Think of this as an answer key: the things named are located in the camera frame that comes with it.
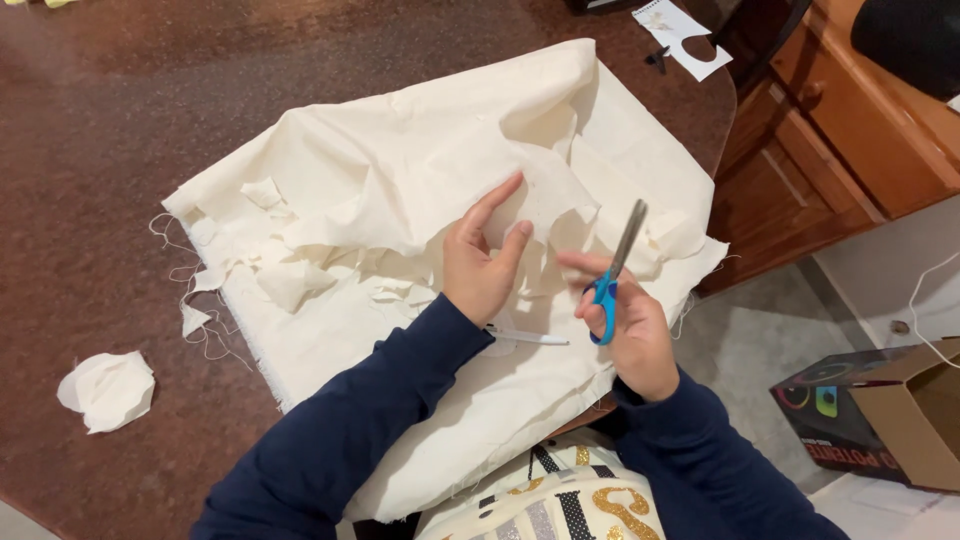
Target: pen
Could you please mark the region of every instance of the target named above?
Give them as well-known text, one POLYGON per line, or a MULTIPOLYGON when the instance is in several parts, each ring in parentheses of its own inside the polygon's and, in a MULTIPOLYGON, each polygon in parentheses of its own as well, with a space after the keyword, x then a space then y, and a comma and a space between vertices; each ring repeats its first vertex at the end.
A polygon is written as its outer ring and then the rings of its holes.
POLYGON ((547 335, 543 333, 533 333, 531 331, 501 330, 494 325, 487 325, 487 331, 493 337, 502 337, 504 339, 515 339, 517 341, 529 341, 531 343, 540 343, 541 345, 569 345, 570 341, 563 339, 558 335, 547 335))

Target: long-sleeve shirt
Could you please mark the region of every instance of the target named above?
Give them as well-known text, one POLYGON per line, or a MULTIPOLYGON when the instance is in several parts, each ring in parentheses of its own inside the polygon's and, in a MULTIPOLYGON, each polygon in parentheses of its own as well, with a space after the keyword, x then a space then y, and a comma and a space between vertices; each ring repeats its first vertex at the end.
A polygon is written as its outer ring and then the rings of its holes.
MULTIPOLYGON (((213 486, 191 539, 336 538, 347 502, 383 455, 492 342, 441 295, 270 428, 213 486)), ((613 391, 626 426, 617 453, 649 480, 668 540, 847 539, 686 373, 662 402, 644 403, 619 380, 613 391)))

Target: table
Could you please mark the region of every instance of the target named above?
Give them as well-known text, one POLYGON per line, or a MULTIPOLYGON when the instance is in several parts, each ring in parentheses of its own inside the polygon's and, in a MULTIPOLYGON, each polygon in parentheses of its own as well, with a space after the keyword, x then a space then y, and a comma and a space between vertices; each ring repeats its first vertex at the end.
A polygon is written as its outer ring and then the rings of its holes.
MULTIPOLYGON (((735 108, 729 76, 697 84, 672 60, 661 76, 643 63, 659 47, 629 12, 577 17, 562 0, 5 7, 0 498, 67 540, 185 537, 209 485, 280 413, 259 373, 180 337, 184 287, 167 274, 195 259, 147 231, 159 202, 292 107, 574 37, 595 38, 599 58, 715 171, 735 108), (134 350, 155 370, 152 410, 86 435, 57 401, 60 380, 75 361, 134 350)), ((708 50, 695 41, 695 54, 708 50)), ((251 357, 239 332, 228 342, 251 357)))

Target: scissor handle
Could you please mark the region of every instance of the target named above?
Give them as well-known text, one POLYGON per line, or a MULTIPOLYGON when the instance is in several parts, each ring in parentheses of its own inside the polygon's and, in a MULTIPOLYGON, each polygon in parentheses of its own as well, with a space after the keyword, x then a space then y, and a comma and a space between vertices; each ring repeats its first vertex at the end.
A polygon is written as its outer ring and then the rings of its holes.
POLYGON ((613 315, 616 313, 616 280, 610 279, 610 270, 604 274, 603 278, 585 288, 584 294, 591 289, 596 289, 593 303, 603 306, 604 314, 607 316, 607 327, 604 328, 603 337, 597 337, 591 332, 590 341, 597 345, 607 345, 613 339, 613 315))

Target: scissors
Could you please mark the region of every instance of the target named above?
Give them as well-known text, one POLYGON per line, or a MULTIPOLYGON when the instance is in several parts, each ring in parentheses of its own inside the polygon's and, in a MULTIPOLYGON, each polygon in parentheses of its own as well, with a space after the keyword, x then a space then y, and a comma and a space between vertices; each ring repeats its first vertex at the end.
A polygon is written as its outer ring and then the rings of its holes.
POLYGON ((613 317, 616 314, 616 278, 623 270, 623 265, 627 261, 630 250, 634 247, 636 234, 643 225, 643 219, 647 217, 647 204, 642 199, 637 199, 634 205, 634 211, 627 220, 627 228, 620 236, 620 244, 616 246, 616 254, 613 255, 613 263, 607 269, 603 278, 593 282, 584 289, 584 294, 591 289, 596 289, 593 296, 593 303, 603 306, 604 313, 607 315, 607 327, 604 329, 603 337, 597 337, 590 333, 590 341, 597 345, 606 345, 613 339, 613 317))

